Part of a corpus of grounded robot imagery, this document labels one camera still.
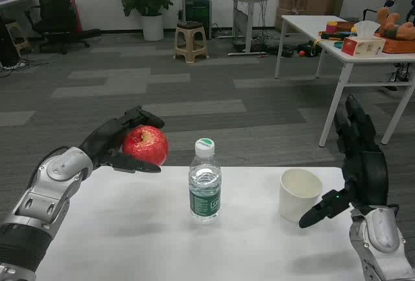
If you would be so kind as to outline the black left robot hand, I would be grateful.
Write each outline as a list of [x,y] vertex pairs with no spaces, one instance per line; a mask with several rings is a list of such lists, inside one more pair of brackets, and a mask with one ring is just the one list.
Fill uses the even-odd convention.
[[162,128],[164,122],[141,106],[127,110],[118,118],[109,119],[96,128],[79,146],[93,163],[93,168],[110,166],[116,171],[135,173],[160,173],[161,168],[144,160],[136,160],[120,151],[125,136],[140,125]]

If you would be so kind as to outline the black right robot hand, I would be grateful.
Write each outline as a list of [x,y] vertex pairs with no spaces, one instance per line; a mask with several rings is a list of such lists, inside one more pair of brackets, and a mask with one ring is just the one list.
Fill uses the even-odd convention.
[[350,206],[387,206],[388,168],[383,151],[375,142],[376,130],[356,96],[347,96],[334,117],[337,146],[344,155],[344,188],[332,189],[299,220],[300,228],[313,226],[324,218],[332,219]]

